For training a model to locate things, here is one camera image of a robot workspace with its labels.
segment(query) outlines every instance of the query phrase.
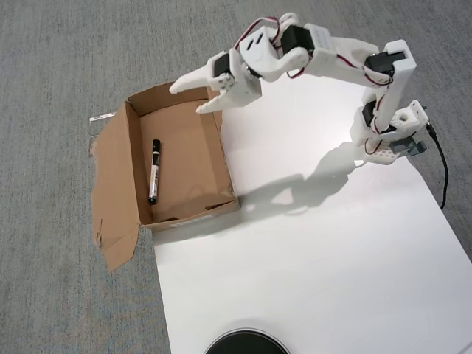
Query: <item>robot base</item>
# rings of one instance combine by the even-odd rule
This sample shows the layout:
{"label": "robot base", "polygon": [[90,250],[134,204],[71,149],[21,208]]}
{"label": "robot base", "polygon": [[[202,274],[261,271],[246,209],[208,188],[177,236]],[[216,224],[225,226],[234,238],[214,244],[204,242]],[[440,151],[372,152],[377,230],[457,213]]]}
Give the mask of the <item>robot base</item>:
{"label": "robot base", "polygon": [[387,132],[377,134],[367,126],[362,109],[360,107],[354,116],[350,129],[351,139],[360,150],[362,159],[376,164],[391,164],[398,157],[413,154],[415,145],[403,142],[408,138],[411,140],[411,136],[423,129],[429,121],[421,104],[414,100],[408,107],[395,112]]}

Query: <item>cardboard flap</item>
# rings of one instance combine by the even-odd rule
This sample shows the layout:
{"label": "cardboard flap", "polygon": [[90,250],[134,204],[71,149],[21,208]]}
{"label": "cardboard flap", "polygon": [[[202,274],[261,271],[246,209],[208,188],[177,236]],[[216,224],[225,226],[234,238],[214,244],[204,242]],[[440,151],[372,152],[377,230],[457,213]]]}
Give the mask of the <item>cardboard flap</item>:
{"label": "cardboard flap", "polygon": [[142,117],[159,109],[178,105],[179,103],[208,99],[208,92],[204,87],[187,90],[180,94],[171,94],[169,87],[171,87],[172,84],[173,82],[163,83],[162,85],[141,91],[130,96],[128,101],[133,106],[138,116]]}
{"label": "cardboard flap", "polygon": [[126,104],[97,137],[91,153],[95,160],[94,237],[113,270],[132,258],[140,225]]}

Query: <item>red wire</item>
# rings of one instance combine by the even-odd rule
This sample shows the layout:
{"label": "red wire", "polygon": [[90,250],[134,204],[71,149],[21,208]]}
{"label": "red wire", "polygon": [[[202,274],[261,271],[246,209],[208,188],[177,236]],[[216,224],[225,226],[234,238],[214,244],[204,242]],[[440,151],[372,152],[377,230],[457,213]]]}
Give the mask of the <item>red wire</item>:
{"label": "red wire", "polygon": [[377,150],[378,150],[378,148],[381,146],[383,140],[381,140],[381,141],[378,142],[377,146],[375,147],[375,150],[374,150],[373,152],[371,152],[371,153],[367,152],[367,142],[368,142],[368,141],[369,141],[369,138],[367,138],[367,139],[366,139],[366,142],[364,143],[364,150],[365,150],[365,152],[366,152],[367,155],[373,155],[374,153],[377,152]]}
{"label": "red wire", "polygon": [[303,73],[305,73],[305,68],[308,66],[308,64],[311,62],[313,59],[313,56],[311,53],[308,53],[308,63],[307,65],[303,66],[299,72],[297,72],[294,76],[290,76],[290,74],[287,72],[287,76],[291,79],[296,79],[298,76],[302,76]]}
{"label": "red wire", "polygon": [[[376,107],[377,111],[378,111],[379,107],[381,106],[381,102],[382,102],[382,100],[384,99],[384,97],[385,97],[385,94],[382,95],[382,97],[381,97],[381,98],[379,99],[379,101],[377,102],[377,107]],[[374,129],[375,129],[374,133],[380,134],[381,132],[380,132],[380,131],[378,130],[378,128],[377,128],[377,116],[374,117],[374,121],[373,121],[373,124],[372,124],[372,125],[374,126]]]}
{"label": "red wire", "polygon": [[364,70],[364,76],[366,79],[368,79],[369,82],[373,83],[374,85],[377,85],[377,86],[388,86],[390,85],[391,83],[393,83],[393,78],[391,77],[389,82],[388,83],[376,83],[374,80],[372,80],[370,78],[370,76],[368,74],[366,74],[365,72],[365,69],[364,67],[361,67],[361,68],[358,68],[357,66],[355,66],[354,64],[352,64],[350,61],[348,61],[348,59],[346,59],[345,57],[343,57],[342,55],[340,54],[337,54],[337,58],[341,59],[342,61],[344,61],[348,66],[350,66],[351,68],[355,68],[355,69],[360,69],[360,70]]}
{"label": "red wire", "polygon": [[302,76],[304,72],[305,72],[305,68],[300,69],[300,71],[297,72],[294,76],[290,76],[290,74],[287,72],[287,76],[291,79],[296,79],[298,76]]}

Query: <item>black cable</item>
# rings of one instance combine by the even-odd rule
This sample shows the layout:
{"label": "black cable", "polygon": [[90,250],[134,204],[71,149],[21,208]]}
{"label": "black cable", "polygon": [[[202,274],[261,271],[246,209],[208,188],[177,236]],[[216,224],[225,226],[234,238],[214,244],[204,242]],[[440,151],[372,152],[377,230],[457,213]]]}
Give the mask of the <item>black cable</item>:
{"label": "black cable", "polygon": [[444,165],[444,188],[442,189],[442,203],[441,203],[441,210],[444,209],[445,206],[445,197],[448,192],[448,183],[449,183],[449,169],[448,164],[445,160],[445,156],[443,153],[443,149],[441,148],[440,142],[437,140],[436,131],[434,130],[431,123],[426,124],[426,130],[429,133],[429,136],[433,139],[434,143],[436,144],[437,150],[440,152],[442,164]]}

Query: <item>gray carpet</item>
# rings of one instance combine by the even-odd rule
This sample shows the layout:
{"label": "gray carpet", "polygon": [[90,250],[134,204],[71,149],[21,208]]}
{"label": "gray carpet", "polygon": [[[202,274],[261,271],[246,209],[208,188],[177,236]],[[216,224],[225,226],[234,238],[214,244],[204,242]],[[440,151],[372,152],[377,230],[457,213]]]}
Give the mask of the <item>gray carpet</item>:
{"label": "gray carpet", "polygon": [[[92,243],[88,118],[227,49],[259,15],[408,41],[451,170],[445,216],[472,253],[469,0],[0,1],[0,353],[169,353],[152,236],[108,274]],[[412,159],[440,199],[443,166]]]}

